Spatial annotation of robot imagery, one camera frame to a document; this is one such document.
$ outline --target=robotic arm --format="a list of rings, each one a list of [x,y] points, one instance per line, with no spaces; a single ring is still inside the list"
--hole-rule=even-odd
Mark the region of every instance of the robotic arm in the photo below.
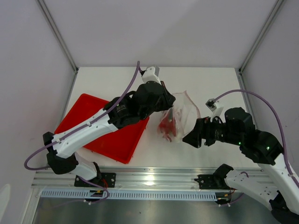
[[[207,102],[207,106],[212,111],[216,109],[212,100]],[[299,188],[285,167],[284,151],[279,141],[274,135],[255,129],[252,116],[242,108],[229,109],[224,116],[225,123],[219,117],[197,119],[194,129],[183,138],[183,142],[196,148],[201,147],[202,139],[206,140],[206,146],[216,141],[239,146],[242,154],[267,172],[277,188],[261,185],[226,164],[213,174],[217,187],[244,192],[271,210],[280,223],[299,223]]]
[[[158,78],[158,67],[149,67],[142,72],[144,84],[137,91],[131,91],[107,115],[93,122],[107,111],[119,98],[114,98],[95,115],[81,124],[60,134],[47,132],[43,135],[45,145],[58,142],[49,148],[47,160],[55,174],[73,173],[90,182],[98,182],[101,173],[95,162],[89,162],[80,157],[76,151],[87,143],[110,132],[115,132],[127,125],[136,124],[146,119],[153,112],[168,110],[173,107],[175,97],[166,89],[164,82]]]

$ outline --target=perforated rail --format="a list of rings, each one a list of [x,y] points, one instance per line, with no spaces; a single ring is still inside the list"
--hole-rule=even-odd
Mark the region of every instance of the perforated rail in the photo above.
[[[133,191],[133,190],[110,190],[109,199],[130,199],[130,200],[175,200],[175,201],[216,201],[214,192],[176,192],[176,191]],[[45,189],[41,197],[59,198],[99,198],[92,196],[94,193],[89,190],[76,189]]]

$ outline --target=black mounting plate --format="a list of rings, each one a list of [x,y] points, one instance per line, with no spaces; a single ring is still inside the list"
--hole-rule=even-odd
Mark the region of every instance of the black mounting plate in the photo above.
[[[217,183],[214,180],[213,174],[200,174],[197,176],[198,179],[194,179],[199,184],[199,189],[202,190],[219,190]],[[228,186],[221,188],[221,190],[229,190]]]
[[[114,188],[115,181],[116,181],[116,173],[101,173],[101,174],[102,174],[102,178],[95,177],[92,180],[90,180],[89,182],[97,184],[101,187],[105,187],[105,184],[103,182],[103,179],[104,179],[107,182],[109,188]],[[75,187],[83,187],[83,188],[94,188],[93,185],[88,184],[88,183],[84,182],[83,180],[81,180],[79,176],[76,176],[74,186]]]

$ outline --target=gray floor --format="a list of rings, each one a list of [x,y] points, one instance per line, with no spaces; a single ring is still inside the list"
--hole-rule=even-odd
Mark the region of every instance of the gray floor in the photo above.
[[[270,211],[249,197],[230,208],[214,202],[107,200],[88,206],[42,198],[34,224],[277,224]]]

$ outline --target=table surface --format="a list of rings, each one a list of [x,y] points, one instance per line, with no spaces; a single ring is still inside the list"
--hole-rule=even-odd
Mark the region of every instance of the table surface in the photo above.
[[[66,113],[82,93],[108,101],[120,96],[129,84],[134,71],[134,67],[81,67]],[[161,67],[159,77],[165,82],[170,93],[187,91],[199,108],[201,117],[211,115],[205,105],[208,99],[216,98],[228,90],[240,88],[233,68]],[[136,90],[140,84],[142,79],[137,76],[131,90]],[[224,105],[224,111],[232,107],[245,109],[241,93],[227,95],[220,102]],[[99,166],[109,167],[217,168],[223,163],[234,168],[258,167],[241,154],[238,146],[216,142],[210,147],[202,145],[197,149],[185,143],[167,142],[157,134],[160,116],[161,113],[150,116],[129,164],[122,164],[84,148],[79,149],[78,153],[89,161],[95,161]]]

